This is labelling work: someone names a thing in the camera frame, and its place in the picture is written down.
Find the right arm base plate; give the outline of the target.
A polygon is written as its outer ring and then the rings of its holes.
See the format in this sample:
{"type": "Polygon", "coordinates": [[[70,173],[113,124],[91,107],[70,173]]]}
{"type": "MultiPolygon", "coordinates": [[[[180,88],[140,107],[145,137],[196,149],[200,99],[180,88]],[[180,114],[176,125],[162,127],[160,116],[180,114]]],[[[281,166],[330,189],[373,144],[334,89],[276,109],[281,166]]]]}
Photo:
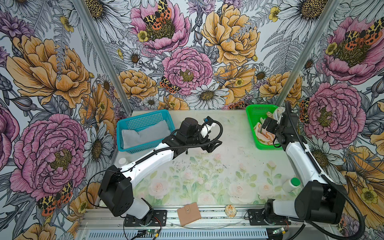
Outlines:
{"type": "Polygon", "coordinates": [[[247,210],[245,220],[248,220],[251,226],[286,226],[291,225],[288,217],[270,214],[266,216],[265,209],[247,210]]]}

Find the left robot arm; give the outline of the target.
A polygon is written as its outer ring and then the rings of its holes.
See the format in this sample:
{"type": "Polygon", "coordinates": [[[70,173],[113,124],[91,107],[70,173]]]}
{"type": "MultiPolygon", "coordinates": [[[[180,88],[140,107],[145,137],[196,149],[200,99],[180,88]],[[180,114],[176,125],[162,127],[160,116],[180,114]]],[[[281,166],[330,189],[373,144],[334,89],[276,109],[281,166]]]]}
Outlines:
{"type": "Polygon", "coordinates": [[[161,165],[170,162],[188,149],[200,148],[208,153],[222,144],[224,128],[210,117],[200,125],[193,118],[185,118],[178,130],[166,136],[151,152],[132,163],[106,169],[98,196],[115,217],[131,216],[146,226],[155,220],[154,209],[143,198],[134,197],[133,189],[161,165]]]}

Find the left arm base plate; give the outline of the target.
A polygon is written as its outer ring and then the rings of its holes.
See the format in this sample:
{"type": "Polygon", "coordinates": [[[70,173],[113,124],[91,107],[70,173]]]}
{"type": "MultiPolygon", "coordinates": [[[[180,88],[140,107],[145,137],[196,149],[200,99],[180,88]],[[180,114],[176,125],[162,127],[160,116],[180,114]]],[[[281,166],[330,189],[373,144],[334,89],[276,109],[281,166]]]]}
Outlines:
{"type": "Polygon", "coordinates": [[[145,215],[143,219],[127,215],[124,220],[124,227],[165,227],[167,214],[167,210],[153,210],[145,215]]]}

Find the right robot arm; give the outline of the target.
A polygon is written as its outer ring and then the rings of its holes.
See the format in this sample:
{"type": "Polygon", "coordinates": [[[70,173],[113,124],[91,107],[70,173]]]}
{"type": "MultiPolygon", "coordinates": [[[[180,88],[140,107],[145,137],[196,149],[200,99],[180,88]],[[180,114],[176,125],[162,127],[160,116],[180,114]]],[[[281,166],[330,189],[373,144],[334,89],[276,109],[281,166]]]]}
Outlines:
{"type": "Polygon", "coordinates": [[[261,216],[268,223],[277,218],[294,218],[326,224],[337,224],[342,216],[346,199],[341,185],[332,187],[333,181],[321,169],[303,136],[294,124],[297,118],[284,113],[280,121],[266,118],[262,129],[276,136],[278,143],[287,154],[302,187],[292,201],[270,199],[261,216]]]}

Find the orange patterned white towel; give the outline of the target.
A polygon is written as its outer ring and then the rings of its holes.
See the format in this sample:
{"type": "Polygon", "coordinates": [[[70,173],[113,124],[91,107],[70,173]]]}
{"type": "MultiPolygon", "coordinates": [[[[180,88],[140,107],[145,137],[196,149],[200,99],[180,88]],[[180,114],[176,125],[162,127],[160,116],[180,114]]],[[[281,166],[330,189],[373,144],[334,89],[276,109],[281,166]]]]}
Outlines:
{"type": "Polygon", "coordinates": [[[265,129],[262,129],[262,125],[265,120],[266,118],[263,117],[259,119],[259,122],[254,126],[254,132],[261,144],[272,146],[273,144],[277,143],[277,139],[274,134],[267,132],[265,129]]]}

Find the teal plastic basket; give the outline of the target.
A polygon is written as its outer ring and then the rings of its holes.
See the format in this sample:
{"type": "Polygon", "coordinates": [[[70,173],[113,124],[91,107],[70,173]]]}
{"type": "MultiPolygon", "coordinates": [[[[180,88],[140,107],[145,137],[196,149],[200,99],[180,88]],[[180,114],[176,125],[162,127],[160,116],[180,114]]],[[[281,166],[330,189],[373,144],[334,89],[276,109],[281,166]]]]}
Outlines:
{"type": "Polygon", "coordinates": [[[154,111],[118,121],[117,146],[130,154],[156,147],[175,130],[167,110],[154,111]]]}

